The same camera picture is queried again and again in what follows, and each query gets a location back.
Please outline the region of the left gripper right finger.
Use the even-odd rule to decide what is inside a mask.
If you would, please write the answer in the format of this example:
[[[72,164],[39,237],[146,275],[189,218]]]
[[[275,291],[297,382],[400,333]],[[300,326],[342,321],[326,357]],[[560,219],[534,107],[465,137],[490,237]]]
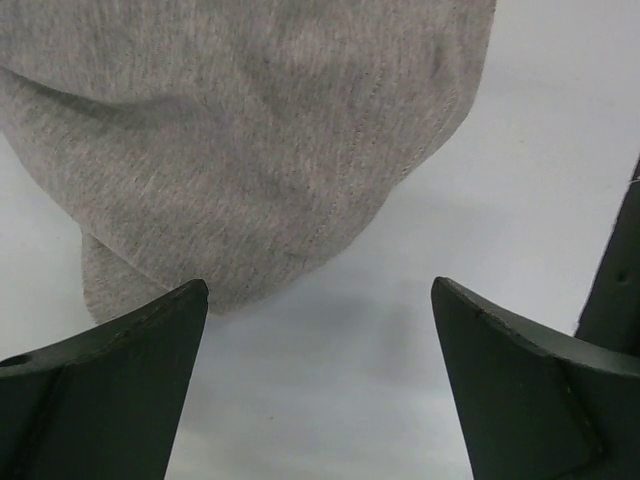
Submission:
[[[434,280],[431,301],[474,478],[638,478],[637,358],[448,278]]]

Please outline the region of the grey t shirt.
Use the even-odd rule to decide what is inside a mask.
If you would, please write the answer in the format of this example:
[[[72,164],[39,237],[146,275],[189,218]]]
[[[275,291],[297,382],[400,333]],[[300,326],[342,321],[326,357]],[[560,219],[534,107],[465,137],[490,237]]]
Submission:
[[[103,323],[224,314],[346,249],[467,117],[492,1],[5,1],[1,128]]]

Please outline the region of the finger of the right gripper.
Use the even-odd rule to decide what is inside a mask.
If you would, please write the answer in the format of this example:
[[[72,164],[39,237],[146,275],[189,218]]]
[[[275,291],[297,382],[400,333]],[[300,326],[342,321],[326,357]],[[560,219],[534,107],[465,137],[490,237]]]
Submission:
[[[578,339],[620,353],[639,351],[639,222],[635,169],[576,330]]]

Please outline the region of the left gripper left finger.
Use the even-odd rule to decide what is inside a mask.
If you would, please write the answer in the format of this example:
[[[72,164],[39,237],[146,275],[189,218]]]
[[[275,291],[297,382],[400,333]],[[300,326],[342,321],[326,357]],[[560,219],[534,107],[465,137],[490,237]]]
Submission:
[[[192,280],[1,363],[4,479],[162,479],[204,330]]]

